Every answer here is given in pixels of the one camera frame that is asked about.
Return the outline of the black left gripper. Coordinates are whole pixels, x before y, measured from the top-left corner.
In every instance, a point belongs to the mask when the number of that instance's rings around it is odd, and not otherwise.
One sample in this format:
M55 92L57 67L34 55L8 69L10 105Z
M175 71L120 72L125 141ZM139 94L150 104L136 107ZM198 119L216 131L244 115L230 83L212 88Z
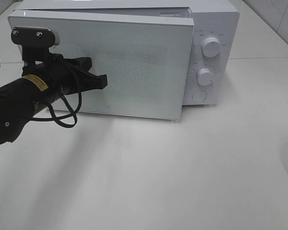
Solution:
M106 74L97 76L89 72L91 58L69 59L59 54L53 57L48 47L22 47L22 79L32 86L26 91L34 102L53 103L61 95L102 90L108 85Z

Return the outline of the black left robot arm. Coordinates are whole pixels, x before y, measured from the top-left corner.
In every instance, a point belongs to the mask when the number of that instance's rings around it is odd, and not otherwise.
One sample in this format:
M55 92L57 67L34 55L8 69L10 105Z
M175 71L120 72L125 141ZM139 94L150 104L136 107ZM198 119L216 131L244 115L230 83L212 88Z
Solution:
M64 58L48 48L23 47L22 76L0 87L0 145L14 142L30 121L53 121L72 128L82 105L82 92L102 90L107 76L89 73L89 57Z

